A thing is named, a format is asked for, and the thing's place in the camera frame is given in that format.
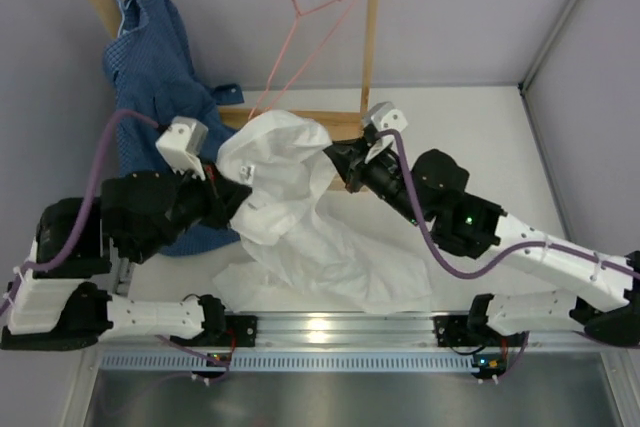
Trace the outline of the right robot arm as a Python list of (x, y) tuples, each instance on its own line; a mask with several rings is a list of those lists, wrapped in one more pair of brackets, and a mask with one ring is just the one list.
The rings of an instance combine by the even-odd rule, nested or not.
[(349, 192), (368, 188), (418, 227), (451, 276), (475, 280), (506, 264), (552, 285), (542, 293), (476, 295), (465, 320), (472, 341), (568, 331), (607, 346), (638, 347), (638, 252), (608, 256), (529, 226), (468, 193), (468, 171), (448, 154), (431, 149), (408, 164), (393, 129), (333, 142), (324, 153)]

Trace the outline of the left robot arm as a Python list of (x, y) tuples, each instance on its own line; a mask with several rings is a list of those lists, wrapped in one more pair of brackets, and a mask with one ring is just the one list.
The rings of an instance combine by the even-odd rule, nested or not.
[(204, 174), (138, 171), (103, 182), (99, 196), (66, 198), (43, 212), (30, 256), (1, 307), (7, 351), (73, 351), (113, 338), (161, 336), (213, 346), (228, 332), (211, 294), (177, 302), (134, 301), (99, 288), (114, 258), (142, 264), (192, 227), (227, 229), (249, 186), (212, 163)]

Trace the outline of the white shirt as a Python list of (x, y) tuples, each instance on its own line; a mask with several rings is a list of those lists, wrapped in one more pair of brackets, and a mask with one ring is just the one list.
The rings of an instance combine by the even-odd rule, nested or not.
[(319, 123), (275, 110), (219, 149), (221, 173), (252, 189), (231, 219), (250, 261), (214, 279), (232, 309), (270, 294), (336, 302), (370, 314), (424, 310), (432, 289), (419, 257), (362, 235), (318, 206), (335, 168)]

